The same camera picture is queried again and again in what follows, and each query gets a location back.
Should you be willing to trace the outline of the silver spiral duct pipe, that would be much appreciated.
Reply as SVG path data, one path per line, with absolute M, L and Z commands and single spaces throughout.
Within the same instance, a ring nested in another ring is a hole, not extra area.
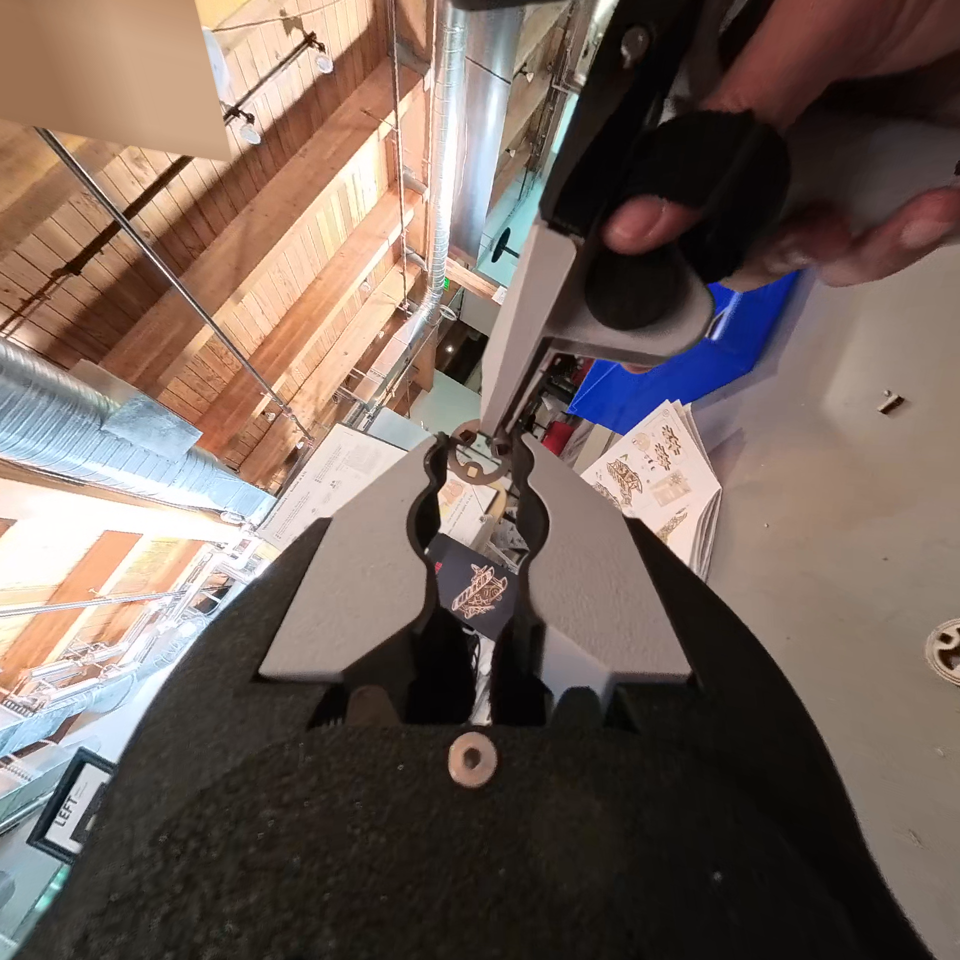
M 447 279 L 447 258 L 475 260 L 493 194 L 524 12 L 491 2 L 435 2 L 430 214 L 425 293 L 404 333 L 425 341 Z

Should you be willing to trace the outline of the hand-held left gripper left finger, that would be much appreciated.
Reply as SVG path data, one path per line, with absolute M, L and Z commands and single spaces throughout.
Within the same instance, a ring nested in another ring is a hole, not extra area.
M 258 669 L 272 682 L 409 687 L 439 606 L 427 547 L 438 535 L 448 442 L 406 452 L 319 523 L 321 537 Z

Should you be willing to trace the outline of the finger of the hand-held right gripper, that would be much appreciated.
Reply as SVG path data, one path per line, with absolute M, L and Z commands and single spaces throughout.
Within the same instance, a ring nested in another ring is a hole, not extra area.
M 569 236 L 531 226 L 481 362 L 479 432 L 494 445 L 509 442 L 544 376 L 548 324 L 577 254 Z

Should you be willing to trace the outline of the large silver ventilation duct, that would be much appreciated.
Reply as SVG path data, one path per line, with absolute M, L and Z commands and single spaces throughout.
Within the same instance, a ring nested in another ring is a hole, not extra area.
M 201 432 L 111 374 L 89 383 L 1 343 L 2 459 L 169 506 L 266 519 L 276 499 L 200 448 Z

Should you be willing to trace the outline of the wooden spoked wheel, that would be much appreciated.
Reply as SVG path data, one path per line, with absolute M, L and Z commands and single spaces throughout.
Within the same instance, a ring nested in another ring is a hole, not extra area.
M 959 687 L 959 618 L 949 619 L 930 632 L 923 646 L 927 664 L 934 673 Z

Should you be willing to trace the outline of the white printed instruction sheet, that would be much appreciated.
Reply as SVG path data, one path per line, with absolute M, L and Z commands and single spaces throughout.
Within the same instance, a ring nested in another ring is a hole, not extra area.
M 257 530 L 283 550 L 307 527 L 329 519 L 347 502 L 428 438 L 420 426 L 388 426 L 386 436 L 333 425 Z

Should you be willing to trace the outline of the large blue plastic bin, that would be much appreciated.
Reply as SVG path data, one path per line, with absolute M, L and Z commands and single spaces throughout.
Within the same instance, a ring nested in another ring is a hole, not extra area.
M 713 324 L 701 342 L 640 374 L 595 361 L 568 413 L 624 435 L 663 402 L 696 402 L 744 377 L 760 361 L 801 275 L 793 271 L 748 292 L 710 284 Z

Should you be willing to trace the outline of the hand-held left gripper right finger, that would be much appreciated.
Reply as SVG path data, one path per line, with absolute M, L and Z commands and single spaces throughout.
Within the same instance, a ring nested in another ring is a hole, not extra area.
M 538 440 L 515 439 L 534 677 L 553 697 L 684 684 L 690 662 L 626 518 Z

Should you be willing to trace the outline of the person's right hand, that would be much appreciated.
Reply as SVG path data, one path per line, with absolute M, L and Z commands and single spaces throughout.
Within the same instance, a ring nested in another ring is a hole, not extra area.
M 959 4 L 956 1 L 773 2 L 721 75 L 701 86 L 699 110 L 751 113 L 785 132 L 830 88 L 844 83 L 892 92 L 876 78 L 907 77 L 910 106 L 958 108 Z M 854 234 L 843 212 L 814 205 L 784 220 L 724 280 L 738 292 L 814 268 L 821 282 L 847 287 L 891 277 L 958 234 L 958 186 L 913 198 L 886 221 Z

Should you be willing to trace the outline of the black card with model picture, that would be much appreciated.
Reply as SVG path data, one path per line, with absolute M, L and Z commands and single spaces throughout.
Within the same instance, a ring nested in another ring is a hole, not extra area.
M 519 577 L 446 534 L 427 548 L 440 605 L 466 628 L 496 642 L 511 620 L 520 595 Z

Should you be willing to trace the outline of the thin metal ceiling rod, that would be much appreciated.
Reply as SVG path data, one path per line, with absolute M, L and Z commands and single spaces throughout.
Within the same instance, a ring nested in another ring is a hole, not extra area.
M 310 434 L 309 430 L 299 420 L 293 409 L 287 404 L 277 391 L 269 386 L 268 382 L 251 363 L 251 361 L 239 350 L 238 346 L 230 338 L 226 330 L 208 313 L 200 304 L 198 299 L 188 290 L 184 282 L 174 273 L 168 264 L 154 252 L 150 244 L 141 236 L 129 217 L 110 199 L 108 194 L 101 188 L 95 178 L 77 159 L 66 149 L 64 144 L 54 133 L 41 126 L 35 126 L 35 133 L 54 153 L 58 160 L 68 169 L 71 175 L 80 183 L 80 185 L 91 195 L 91 197 L 104 209 L 118 226 L 121 231 L 134 243 L 147 258 L 152 266 L 164 277 L 171 285 L 172 289 L 186 303 L 193 313 L 201 320 L 205 327 L 214 334 L 214 336 L 226 347 L 229 353 L 239 362 L 241 367 L 251 375 L 256 384 L 262 389 L 269 400 L 273 401 L 280 412 L 292 424 L 304 438 L 304 442 L 311 447 L 316 445 L 316 440 Z

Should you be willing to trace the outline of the small wooden ring gear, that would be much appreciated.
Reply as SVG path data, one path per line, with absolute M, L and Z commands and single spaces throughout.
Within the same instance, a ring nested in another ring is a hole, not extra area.
M 510 440 L 481 430 L 480 419 L 460 424 L 449 438 L 447 466 L 450 473 L 471 486 L 491 486 L 510 474 Z

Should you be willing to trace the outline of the illustrated instruction booklet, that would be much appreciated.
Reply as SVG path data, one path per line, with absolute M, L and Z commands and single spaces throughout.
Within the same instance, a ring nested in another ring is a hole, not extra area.
M 722 486 L 689 405 L 662 402 L 582 479 L 625 519 L 643 522 L 701 580 L 708 579 Z

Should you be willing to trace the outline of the grey desk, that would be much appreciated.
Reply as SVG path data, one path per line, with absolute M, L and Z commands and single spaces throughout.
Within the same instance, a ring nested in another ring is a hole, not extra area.
M 958 618 L 958 281 L 958 246 L 860 286 L 806 274 L 754 369 L 693 406 L 723 487 L 708 582 L 805 703 L 937 958 L 958 958 L 958 687 L 924 645 Z

